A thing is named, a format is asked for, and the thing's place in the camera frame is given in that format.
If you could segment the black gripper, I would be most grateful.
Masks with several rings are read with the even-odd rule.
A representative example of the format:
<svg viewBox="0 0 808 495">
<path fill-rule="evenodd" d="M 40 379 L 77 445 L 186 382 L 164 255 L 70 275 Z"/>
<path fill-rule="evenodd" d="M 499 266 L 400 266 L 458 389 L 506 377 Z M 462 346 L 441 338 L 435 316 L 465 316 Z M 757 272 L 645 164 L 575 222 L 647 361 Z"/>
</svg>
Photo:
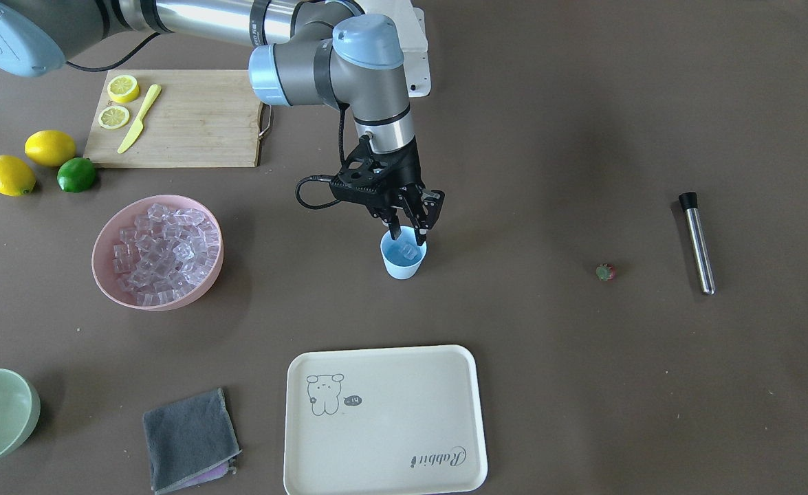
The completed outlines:
<svg viewBox="0 0 808 495">
<path fill-rule="evenodd" d="M 429 189 L 422 181 L 422 164 L 416 141 L 394 153 L 380 154 L 387 156 L 392 163 L 386 179 L 390 186 L 392 208 L 376 210 L 376 216 L 386 224 L 390 239 L 396 241 L 402 232 L 397 211 L 403 211 L 413 225 L 416 244 L 423 245 L 428 231 L 434 228 L 441 216 L 446 195 L 441 189 Z"/>
</svg>

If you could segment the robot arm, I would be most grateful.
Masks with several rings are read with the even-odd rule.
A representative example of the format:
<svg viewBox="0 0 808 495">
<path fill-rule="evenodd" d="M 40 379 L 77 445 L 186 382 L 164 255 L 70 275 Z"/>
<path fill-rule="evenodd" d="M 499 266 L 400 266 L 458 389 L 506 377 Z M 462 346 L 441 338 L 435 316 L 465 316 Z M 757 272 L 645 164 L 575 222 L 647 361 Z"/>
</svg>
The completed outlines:
<svg viewBox="0 0 808 495">
<path fill-rule="evenodd" d="M 250 46 L 248 76 L 262 103 L 349 111 L 359 142 L 328 179 L 331 193 L 365 206 L 392 239 L 402 233 L 402 211 L 416 244 L 425 244 L 444 192 L 422 181 L 406 57 L 391 18 L 356 1 L 0 1 L 0 69 L 42 76 L 124 31 Z"/>
</svg>

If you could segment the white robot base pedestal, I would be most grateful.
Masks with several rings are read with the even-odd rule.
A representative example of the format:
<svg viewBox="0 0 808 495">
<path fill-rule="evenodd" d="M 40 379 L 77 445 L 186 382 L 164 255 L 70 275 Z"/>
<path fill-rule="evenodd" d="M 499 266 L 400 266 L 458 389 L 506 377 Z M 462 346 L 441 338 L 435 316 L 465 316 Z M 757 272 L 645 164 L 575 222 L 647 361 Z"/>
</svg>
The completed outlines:
<svg viewBox="0 0 808 495">
<path fill-rule="evenodd" d="M 404 69 L 408 95 L 410 98 L 423 98 L 432 90 L 432 76 L 428 58 L 428 35 L 426 34 L 425 13 L 422 9 L 413 7 L 413 18 L 419 33 L 422 36 L 406 34 L 401 36 L 402 50 L 404 51 Z"/>
</svg>

